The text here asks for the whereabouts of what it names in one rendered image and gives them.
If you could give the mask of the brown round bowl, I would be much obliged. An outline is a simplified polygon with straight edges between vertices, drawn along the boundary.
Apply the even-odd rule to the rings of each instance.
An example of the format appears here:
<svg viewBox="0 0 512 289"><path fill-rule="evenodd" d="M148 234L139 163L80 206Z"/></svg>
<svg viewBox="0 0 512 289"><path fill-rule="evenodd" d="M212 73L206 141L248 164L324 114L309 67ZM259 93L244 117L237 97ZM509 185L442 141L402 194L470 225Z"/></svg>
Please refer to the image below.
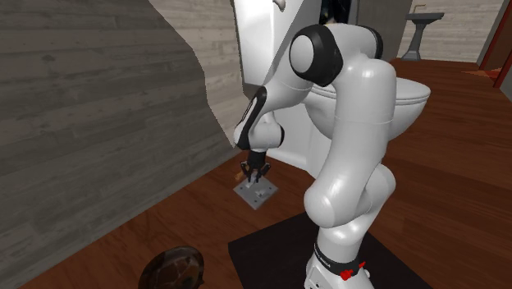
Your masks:
<svg viewBox="0 0 512 289"><path fill-rule="evenodd" d="M138 289L199 289L204 284L203 272L202 254L192 246L177 246L148 262Z"/></svg>

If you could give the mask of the grey square plate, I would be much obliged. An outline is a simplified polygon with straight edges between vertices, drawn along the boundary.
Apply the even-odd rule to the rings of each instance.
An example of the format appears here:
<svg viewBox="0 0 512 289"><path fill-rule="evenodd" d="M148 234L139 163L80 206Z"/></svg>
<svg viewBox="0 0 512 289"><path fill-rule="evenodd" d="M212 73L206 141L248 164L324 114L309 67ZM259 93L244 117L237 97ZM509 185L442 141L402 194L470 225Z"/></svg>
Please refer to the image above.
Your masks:
<svg viewBox="0 0 512 289"><path fill-rule="evenodd" d="M251 181L243 180L233 191L256 210L271 198L278 188L265 177L260 177L258 182L255 181L255 177L252 177Z"/></svg>

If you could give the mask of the grey pedestal sink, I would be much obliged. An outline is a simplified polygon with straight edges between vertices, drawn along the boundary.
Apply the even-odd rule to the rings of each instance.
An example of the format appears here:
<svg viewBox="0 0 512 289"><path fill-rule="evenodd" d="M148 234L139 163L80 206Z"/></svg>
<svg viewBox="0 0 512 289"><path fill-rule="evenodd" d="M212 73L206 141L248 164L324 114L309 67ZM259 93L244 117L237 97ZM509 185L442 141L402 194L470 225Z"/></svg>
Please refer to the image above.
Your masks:
<svg viewBox="0 0 512 289"><path fill-rule="evenodd" d="M414 5L413 11L405 16L407 21L415 25L414 35L405 54L400 58L402 61L420 61L420 46L423 32L427 25L438 21L445 15L444 12L416 12L418 7L425 7L425 4Z"/></svg>

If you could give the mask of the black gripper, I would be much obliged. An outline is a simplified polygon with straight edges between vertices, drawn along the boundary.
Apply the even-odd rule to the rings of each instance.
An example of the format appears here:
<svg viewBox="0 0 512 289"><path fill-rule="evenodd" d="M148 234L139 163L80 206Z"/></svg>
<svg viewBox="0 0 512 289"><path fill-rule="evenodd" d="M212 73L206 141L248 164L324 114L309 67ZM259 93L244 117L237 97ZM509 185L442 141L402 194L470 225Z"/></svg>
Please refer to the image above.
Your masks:
<svg viewBox="0 0 512 289"><path fill-rule="evenodd" d="M266 151L256 152L253 150L249 151L247 161L241 162L241 173L247 179L251 181L253 169L258 169L255 177L255 181L259 181L271 168L269 163L266 163Z"/></svg>

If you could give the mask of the white toilet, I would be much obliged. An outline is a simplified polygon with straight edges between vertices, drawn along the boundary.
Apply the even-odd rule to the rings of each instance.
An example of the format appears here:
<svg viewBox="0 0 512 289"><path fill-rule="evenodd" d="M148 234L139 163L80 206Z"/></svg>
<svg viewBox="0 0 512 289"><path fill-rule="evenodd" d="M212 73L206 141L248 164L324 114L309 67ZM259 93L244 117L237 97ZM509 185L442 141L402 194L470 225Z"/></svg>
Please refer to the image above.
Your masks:
<svg viewBox="0 0 512 289"><path fill-rule="evenodd" d="M344 12L346 4L334 3L334 16L322 12L320 0L233 0L243 82L257 87L270 81L280 60L288 56L286 45L299 29L317 23L329 28L348 28L348 40L374 38L373 58L382 56L383 40L379 32L366 25L351 25ZM282 120L290 126L282 148L272 147L271 156L317 177L327 158L331 143L336 92L331 85L314 85L304 99L303 109L283 108L270 112L262 122Z"/></svg>

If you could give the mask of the red-brown door frame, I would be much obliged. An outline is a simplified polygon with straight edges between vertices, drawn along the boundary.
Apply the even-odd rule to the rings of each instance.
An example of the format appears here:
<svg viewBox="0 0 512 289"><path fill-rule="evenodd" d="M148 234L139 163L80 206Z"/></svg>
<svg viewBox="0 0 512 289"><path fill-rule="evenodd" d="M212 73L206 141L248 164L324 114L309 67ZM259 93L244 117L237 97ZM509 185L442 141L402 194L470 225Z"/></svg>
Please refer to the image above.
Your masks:
<svg viewBox="0 0 512 289"><path fill-rule="evenodd" d="M499 89L512 67L512 0L504 0L478 59L480 71L500 68L493 87Z"/></svg>

